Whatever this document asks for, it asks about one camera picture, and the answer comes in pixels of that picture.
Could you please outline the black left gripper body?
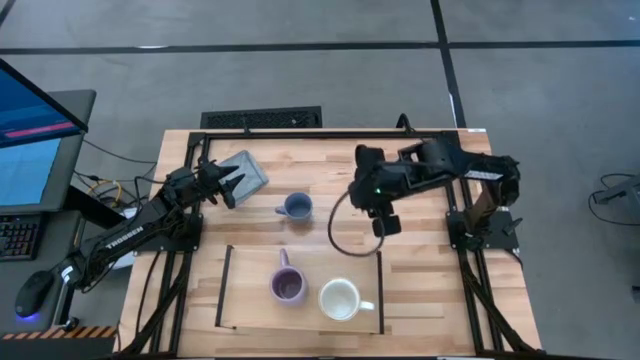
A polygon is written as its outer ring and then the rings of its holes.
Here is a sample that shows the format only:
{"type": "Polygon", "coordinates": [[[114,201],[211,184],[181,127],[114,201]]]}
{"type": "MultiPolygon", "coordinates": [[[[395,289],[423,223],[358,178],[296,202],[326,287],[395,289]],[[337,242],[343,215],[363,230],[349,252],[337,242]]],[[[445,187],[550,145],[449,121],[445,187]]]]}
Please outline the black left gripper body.
{"type": "Polygon", "coordinates": [[[199,191],[205,198],[213,198],[224,192],[222,179],[217,178],[217,165],[215,161],[209,161],[205,156],[200,156],[195,167],[196,182],[199,191]]]}

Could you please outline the pale purple ribbed mug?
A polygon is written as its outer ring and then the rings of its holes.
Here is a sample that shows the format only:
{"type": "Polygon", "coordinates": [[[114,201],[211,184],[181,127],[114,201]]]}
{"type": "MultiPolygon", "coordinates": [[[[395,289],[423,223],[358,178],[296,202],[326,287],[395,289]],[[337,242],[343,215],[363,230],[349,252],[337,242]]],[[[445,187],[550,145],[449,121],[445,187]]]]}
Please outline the pale purple ribbed mug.
{"type": "Polygon", "coordinates": [[[285,249],[279,251],[279,268],[272,274],[269,289],[284,306],[301,306],[308,296],[308,281],[301,270],[294,267],[285,249]]]}

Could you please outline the upright computer monitor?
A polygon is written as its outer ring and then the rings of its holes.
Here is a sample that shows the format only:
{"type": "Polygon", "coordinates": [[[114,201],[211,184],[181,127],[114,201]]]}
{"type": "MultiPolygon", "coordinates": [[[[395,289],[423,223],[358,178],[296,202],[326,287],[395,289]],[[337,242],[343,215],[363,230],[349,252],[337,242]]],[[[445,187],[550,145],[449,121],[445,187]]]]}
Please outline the upright computer monitor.
{"type": "Polygon", "coordinates": [[[83,135],[0,148],[0,215],[63,208],[83,135]]]}

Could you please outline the grey square plate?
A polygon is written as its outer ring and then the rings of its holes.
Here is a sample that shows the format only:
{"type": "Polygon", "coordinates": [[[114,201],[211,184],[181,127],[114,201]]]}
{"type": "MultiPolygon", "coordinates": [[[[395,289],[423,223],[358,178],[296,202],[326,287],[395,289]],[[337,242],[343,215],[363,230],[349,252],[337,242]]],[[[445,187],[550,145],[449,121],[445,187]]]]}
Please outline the grey square plate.
{"type": "Polygon", "coordinates": [[[266,186],[269,179],[257,163],[253,155],[247,150],[240,151],[220,163],[221,167],[237,166],[238,169],[223,178],[231,180],[238,175],[244,175],[243,179],[234,188],[232,194],[235,199],[235,207],[239,207],[250,196],[266,186]]]}

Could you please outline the black keyboard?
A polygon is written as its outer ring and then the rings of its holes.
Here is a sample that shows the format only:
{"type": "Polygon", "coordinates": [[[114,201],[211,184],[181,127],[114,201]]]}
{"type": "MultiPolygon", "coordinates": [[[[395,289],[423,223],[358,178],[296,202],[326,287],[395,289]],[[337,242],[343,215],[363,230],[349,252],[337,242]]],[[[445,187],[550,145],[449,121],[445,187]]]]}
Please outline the black keyboard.
{"type": "Polygon", "coordinates": [[[0,215],[0,262],[36,258],[44,228],[44,217],[0,215]]]}

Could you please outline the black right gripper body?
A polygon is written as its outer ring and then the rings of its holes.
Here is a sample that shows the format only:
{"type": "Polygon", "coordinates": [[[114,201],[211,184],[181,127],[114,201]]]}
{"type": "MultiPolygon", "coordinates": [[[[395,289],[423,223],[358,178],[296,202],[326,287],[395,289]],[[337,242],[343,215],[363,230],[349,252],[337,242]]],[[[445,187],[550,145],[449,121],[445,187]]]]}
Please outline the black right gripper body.
{"type": "Polygon", "coordinates": [[[351,204],[370,218],[392,216],[391,202],[403,189],[403,173],[386,163],[381,148],[357,145],[355,161],[354,180],[348,186],[351,204]]]}

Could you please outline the black computer mouse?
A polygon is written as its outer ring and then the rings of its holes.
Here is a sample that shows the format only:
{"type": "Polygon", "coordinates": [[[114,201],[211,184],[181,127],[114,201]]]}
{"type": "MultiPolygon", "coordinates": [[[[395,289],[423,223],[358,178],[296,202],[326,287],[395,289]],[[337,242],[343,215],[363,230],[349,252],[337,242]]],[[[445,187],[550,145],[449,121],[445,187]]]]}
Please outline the black computer mouse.
{"type": "Polygon", "coordinates": [[[54,275],[50,271],[33,273],[19,289],[15,300],[15,313],[27,318],[39,311],[53,284],[54,275]]]}

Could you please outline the black floor vent grate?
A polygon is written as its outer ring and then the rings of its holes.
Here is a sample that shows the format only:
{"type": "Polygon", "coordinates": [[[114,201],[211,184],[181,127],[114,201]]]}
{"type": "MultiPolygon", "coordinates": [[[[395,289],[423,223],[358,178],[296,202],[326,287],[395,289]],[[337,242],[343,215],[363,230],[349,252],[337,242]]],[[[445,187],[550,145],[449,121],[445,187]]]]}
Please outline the black floor vent grate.
{"type": "Polygon", "coordinates": [[[201,129],[322,128],[320,106],[202,112],[201,129]]]}

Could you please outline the blue-grey mug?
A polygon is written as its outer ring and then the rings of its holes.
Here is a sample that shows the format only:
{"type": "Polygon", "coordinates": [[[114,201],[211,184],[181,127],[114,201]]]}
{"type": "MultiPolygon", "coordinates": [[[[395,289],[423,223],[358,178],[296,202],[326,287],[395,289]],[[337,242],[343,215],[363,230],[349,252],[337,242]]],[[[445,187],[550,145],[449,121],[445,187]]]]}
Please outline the blue-grey mug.
{"type": "Polygon", "coordinates": [[[281,206],[275,208],[275,213],[295,223],[306,223],[311,219],[312,210],[311,198],[306,193],[295,192],[288,195],[281,206]]]}

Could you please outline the white mug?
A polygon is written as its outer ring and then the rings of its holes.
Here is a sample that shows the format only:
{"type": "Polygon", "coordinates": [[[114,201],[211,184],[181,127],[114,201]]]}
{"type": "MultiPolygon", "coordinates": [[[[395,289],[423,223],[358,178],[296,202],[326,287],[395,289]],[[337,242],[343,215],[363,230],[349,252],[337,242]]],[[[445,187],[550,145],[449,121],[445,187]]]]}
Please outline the white mug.
{"type": "Polygon", "coordinates": [[[329,280],[318,293],[320,310],[335,321],[349,321],[360,311],[373,311],[376,305],[364,301],[356,285],[348,279],[329,280]]]}

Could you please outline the black monitor stand base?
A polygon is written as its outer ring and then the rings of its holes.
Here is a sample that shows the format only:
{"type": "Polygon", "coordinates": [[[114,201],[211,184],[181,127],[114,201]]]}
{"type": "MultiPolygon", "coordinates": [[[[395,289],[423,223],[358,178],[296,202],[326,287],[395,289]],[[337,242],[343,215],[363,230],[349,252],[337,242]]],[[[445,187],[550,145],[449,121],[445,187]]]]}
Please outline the black monitor stand base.
{"type": "Polygon", "coordinates": [[[126,220],[124,216],[72,185],[68,187],[63,209],[79,211],[85,220],[104,229],[110,229],[126,220]]]}

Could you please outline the tilted computer monitor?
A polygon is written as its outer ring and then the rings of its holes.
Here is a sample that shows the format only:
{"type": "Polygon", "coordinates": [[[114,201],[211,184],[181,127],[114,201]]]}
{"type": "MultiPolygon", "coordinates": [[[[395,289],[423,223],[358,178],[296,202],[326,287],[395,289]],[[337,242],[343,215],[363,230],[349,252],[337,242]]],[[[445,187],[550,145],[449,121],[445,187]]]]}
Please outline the tilted computer monitor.
{"type": "Polygon", "coordinates": [[[0,58],[0,148],[87,131],[86,123],[0,58]]]}

